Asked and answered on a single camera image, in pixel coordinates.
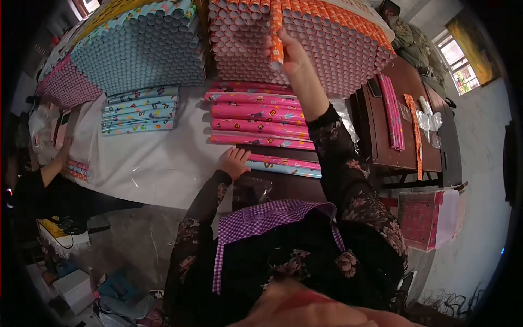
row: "table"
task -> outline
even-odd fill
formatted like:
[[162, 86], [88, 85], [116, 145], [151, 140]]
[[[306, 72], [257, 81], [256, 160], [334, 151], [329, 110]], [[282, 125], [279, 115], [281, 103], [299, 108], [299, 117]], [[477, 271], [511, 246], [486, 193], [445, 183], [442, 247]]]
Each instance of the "table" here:
[[[403, 58], [397, 57], [382, 72], [391, 79], [396, 98], [403, 105], [407, 105], [403, 94], [410, 94], [415, 100], [420, 96], [428, 99], [418, 71]], [[401, 118], [405, 151], [392, 149], [383, 98], [373, 97], [368, 85], [363, 85], [349, 99], [353, 108], [356, 132], [362, 140], [359, 146], [363, 156], [371, 159], [374, 165], [416, 170], [416, 142], [412, 124]], [[439, 149], [433, 148], [423, 135], [421, 139], [423, 170], [441, 172]]]
[[[423, 170], [427, 173], [427, 181], [405, 183], [408, 174], [416, 173], [416, 143], [412, 124], [402, 119], [405, 151], [397, 151], [390, 147], [389, 129], [386, 111], [382, 98], [372, 96], [368, 86], [363, 86], [350, 98], [353, 108], [356, 132], [362, 141], [359, 143], [362, 154], [374, 165], [389, 169], [381, 174], [402, 178], [399, 183], [383, 184], [383, 188], [406, 188], [436, 185], [447, 187], [461, 184], [461, 155], [459, 151], [458, 134], [452, 115], [452, 110], [443, 99], [428, 85], [425, 85], [417, 70], [403, 58], [397, 57], [383, 69], [394, 86], [394, 92], [399, 102], [406, 106], [403, 94], [410, 94], [416, 100], [425, 97], [433, 112], [440, 112], [443, 125], [438, 130], [441, 138], [441, 150], [432, 147], [422, 134]], [[438, 175], [433, 179], [430, 172]]]

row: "wrapping paper roll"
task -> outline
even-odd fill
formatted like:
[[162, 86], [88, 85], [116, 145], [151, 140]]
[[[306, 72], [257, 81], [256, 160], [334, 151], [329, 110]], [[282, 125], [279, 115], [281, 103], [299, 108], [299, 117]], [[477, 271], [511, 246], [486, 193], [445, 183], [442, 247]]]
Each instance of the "wrapping paper roll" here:
[[67, 169], [72, 170], [72, 171], [74, 171], [74, 172], [77, 172], [77, 173], [79, 173], [79, 174], [81, 174], [81, 175], [84, 175], [84, 176], [86, 176], [86, 177], [89, 176], [89, 174], [90, 174], [90, 171], [87, 171], [87, 170], [85, 170], [85, 169], [78, 168], [78, 167], [73, 166], [73, 165], [68, 165], [68, 166], [67, 166]]
[[254, 161], [254, 162], [270, 163], [270, 164], [274, 164], [274, 165], [285, 165], [285, 166], [291, 166], [291, 167], [306, 168], [306, 169], [310, 169], [310, 170], [314, 170], [314, 171], [321, 170], [320, 164], [318, 162], [280, 158], [280, 157], [256, 154], [256, 153], [251, 153], [251, 155], [249, 156], [249, 160]]
[[74, 178], [78, 178], [78, 179], [81, 179], [81, 180], [83, 180], [83, 181], [87, 181], [87, 176], [82, 175], [82, 174], [80, 174], [80, 173], [78, 173], [78, 172], [75, 172], [75, 171], [73, 171], [73, 170], [71, 170], [71, 169], [64, 168], [63, 171], [64, 171], [66, 174], [69, 174], [69, 175], [73, 176]]
[[403, 96], [405, 96], [405, 101], [407, 102], [407, 105], [408, 105], [409, 109], [411, 110], [412, 127], [414, 128], [414, 139], [416, 141], [416, 162], [417, 162], [417, 168], [418, 168], [418, 179], [420, 181], [422, 181], [423, 180], [422, 139], [421, 139], [421, 134], [419, 132], [418, 116], [416, 114], [416, 105], [414, 104], [414, 99], [412, 99], [412, 95], [403, 94]]
[[392, 110], [392, 104], [391, 104], [392, 99], [389, 95], [389, 90], [386, 86], [386, 82], [383, 78], [383, 75], [379, 74], [378, 79], [380, 81], [381, 92], [383, 93], [383, 101], [385, 102], [385, 109], [387, 111], [387, 123], [389, 125], [389, 136], [390, 136], [391, 148], [398, 150], [400, 148], [400, 145], [396, 138], [396, 129], [394, 127], [395, 126], [395, 119], [394, 119], [395, 113]]
[[269, 65], [273, 70], [280, 70], [283, 67], [283, 43], [278, 37], [278, 31], [281, 28], [281, 1], [271, 1], [270, 14], [270, 38], [272, 46], [270, 48]]
[[171, 96], [159, 96], [159, 97], [152, 97], [152, 98], [141, 98], [137, 100], [122, 102], [119, 104], [114, 104], [110, 106], [106, 106], [104, 108], [104, 116], [111, 116], [116, 114], [118, 109], [124, 109], [124, 108], [137, 108], [137, 107], [143, 107], [143, 106], [149, 106], [149, 105], [161, 105], [164, 103], [172, 103], [172, 102], [178, 102], [178, 96], [177, 95], [171, 95]]
[[216, 102], [216, 103], [231, 103], [231, 104], [243, 104], [243, 103], [253, 103], [253, 104], [263, 104], [271, 106], [286, 106], [286, 108], [298, 108], [300, 103], [298, 99], [294, 97], [286, 96], [252, 96], [249, 94], [235, 94], [235, 93], [222, 93], [222, 94], [205, 94], [205, 101]]
[[134, 101], [138, 99], [151, 98], [155, 96], [173, 96], [178, 95], [178, 86], [162, 86], [162, 87], [150, 87], [140, 89], [138, 91], [127, 92], [120, 95], [115, 95], [107, 99], [107, 103], [117, 104], [123, 102]]
[[102, 118], [102, 123], [105, 122], [118, 122], [118, 121], [125, 121], [125, 120], [136, 120], [136, 119], [142, 119], [142, 118], [159, 118], [159, 117], [172, 117], [173, 112], [175, 110], [175, 103], [166, 103], [165, 106], [158, 107], [158, 109], [147, 109], [147, 110], [139, 110], [141, 107], [137, 108], [134, 112], [128, 112], [128, 113], [120, 113], [118, 112], [117, 115], [109, 116]]
[[400, 138], [400, 150], [401, 151], [405, 151], [405, 138], [403, 137], [403, 124], [401, 122], [400, 110], [397, 107], [396, 93], [394, 92], [394, 87], [392, 86], [391, 79], [388, 78], [388, 77], [386, 77], [386, 79], [389, 82], [389, 88], [391, 90], [391, 95], [392, 95], [392, 104], [393, 104], [394, 110], [396, 111], [397, 125], [398, 125], [398, 127], [400, 129], [400, 135], [399, 135], [399, 138]]
[[266, 171], [312, 178], [322, 178], [321, 171], [314, 171], [306, 168], [298, 168], [286, 165], [275, 165], [271, 163], [255, 162], [251, 160], [247, 160], [247, 163], [245, 165], [257, 171]]
[[282, 124], [277, 122], [242, 120], [242, 119], [213, 119], [213, 130], [242, 131], [249, 133], [268, 133], [274, 136], [291, 136], [301, 140], [309, 139], [307, 127]]
[[212, 107], [212, 117], [222, 119], [253, 119], [260, 121], [282, 122], [305, 126], [303, 112], [294, 109], [283, 109], [278, 106], [239, 105]]
[[255, 83], [255, 82], [227, 82], [227, 81], [218, 81], [213, 82], [212, 87], [232, 87], [232, 88], [260, 88], [263, 90], [276, 90], [276, 91], [288, 91], [295, 95], [291, 87], [288, 85], [277, 85], [277, 84], [266, 84], [266, 83]]
[[170, 130], [174, 128], [174, 121], [172, 120], [158, 120], [157, 122], [136, 123], [134, 125], [126, 125], [124, 127], [115, 128], [111, 130], [102, 131], [103, 136], [119, 135], [134, 132], [149, 132]]
[[89, 170], [89, 165], [88, 164], [85, 164], [83, 162], [79, 162], [79, 161], [73, 160], [71, 158], [67, 159], [67, 164], [75, 166], [75, 167], [78, 167], [78, 168], [86, 170], [86, 171]]
[[314, 151], [312, 142], [286, 140], [278, 138], [259, 138], [250, 136], [211, 135], [211, 142], [215, 144], [250, 144], [262, 146], [277, 146], [279, 148], [301, 149]]

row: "pink package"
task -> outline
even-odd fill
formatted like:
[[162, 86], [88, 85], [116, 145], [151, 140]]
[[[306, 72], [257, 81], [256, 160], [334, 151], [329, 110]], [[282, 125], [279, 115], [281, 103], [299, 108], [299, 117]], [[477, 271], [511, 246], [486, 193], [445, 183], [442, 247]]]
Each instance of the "pink package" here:
[[300, 103], [296, 98], [289, 98], [285, 96], [262, 96], [262, 95], [249, 95], [247, 93], [236, 94], [236, 93], [223, 93], [223, 94], [213, 94], [206, 93], [205, 101], [216, 102], [216, 103], [231, 103], [231, 104], [242, 104], [242, 103], [252, 103], [259, 105], [271, 105], [271, 106], [292, 106], [295, 108], [300, 108]]
[[228, 106], [217, 104], [212, 106], [213, 118], [254, 119], [262, 121], [284, 122], [293, 125], [304, 125], [303, 112], [295, 109], [285, 109], [280, 106], [238, 105]]
[[212, 83], [212, 87], [269, 89], [269, 90], [280, 91], [280, 92], [287, 91], [290, 94], [294, 95], [294, 92], [292, 91], [290, 86], [270, 84], [270, 83], [218, 81], [218, 82]]
[[257, 162], [271, 163], [271, 164], [274, 164], [274, 165], [286, 165], [286, 166], [293, 166], [293, 167], [302, 167], [302, 168], [307, 168], [307, 169], [311, 169], [311, 170], [315, 170], [315, 171], [320, 171], [321, 170], [320, 164], [318, 162], [310, 162], [310, 161], [303, 161], [303, 160], [280, 158], [280, 157], [276, 157], [276, 156], [256, 154], [256, 153], [252, 153], [249, 156], [249, 160], [257, 161]]
[[278, 122], [242, 119], [213, 119], [212, 129], [250, 133], [263, 132], [275, 136], [293, 136], [303, 140], [309, 139], [309, 130], [307, 127], [282, 124]]
[[312, 142], [284, 140], [276, 138], [258, 138], [248, 136], [230, 136], [230, 135], [211, 135], [211, 142], [214, 144], [249, 144], [262, 146], [277, 146], [279, 148], [301, 149], [314, 151]]

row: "clear plastic sheet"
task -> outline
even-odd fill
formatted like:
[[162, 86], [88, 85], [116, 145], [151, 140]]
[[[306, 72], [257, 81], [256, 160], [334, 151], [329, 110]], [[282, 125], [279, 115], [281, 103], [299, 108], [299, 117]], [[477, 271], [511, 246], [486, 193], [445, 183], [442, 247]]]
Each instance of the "clear plastic sheet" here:
[[234, 182], [233, 208], [245, 208], [269, 202], [271, 190], [271, 181], [243, 175]]
[[342, 119], [343, 125], [350, 134], [350, 138], [353, 140], [354, 144], [359, 141], [359, 136], [356, 134], [352, 120], [350, 119], [349, 111], [347, 110], [347, 105], [345, 99], [330, 99], [332, 106]]
[[[398, 100], [396, 100], [396, 104], [403, 119], [412, 124], [411, 110], [407, 106], [401, 104]], [[429, 117], [426, 113], [416, 110], [416, 115], [419, 128], [423, 131], [428, 143], [433, 148], [441, 149], [441, 138], [437, 134], [438, 129], [441, 127], [441, 124], [443, 124], [441, 113], [437, 112]]]

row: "wall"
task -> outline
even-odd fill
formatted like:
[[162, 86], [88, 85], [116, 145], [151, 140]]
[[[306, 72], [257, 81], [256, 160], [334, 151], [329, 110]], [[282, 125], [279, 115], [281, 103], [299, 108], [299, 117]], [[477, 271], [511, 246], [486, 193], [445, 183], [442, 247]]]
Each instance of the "wall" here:
[[[430, 39], [439, 35], [462, 5], [458, 0], [432, 0], [411, 20]], [[463, 181], [468, 181], [465, 222], [456, 238], [436, 250], [421, 297], [440, 292], [470, 297], [485, 288], [504, 247], [510, 206], [503, 186], [505, 126], [511, 120], [505, 83], [458, 95], [450, 75], [447, 95], [457, 105], [455, 122], [461, 150]]]

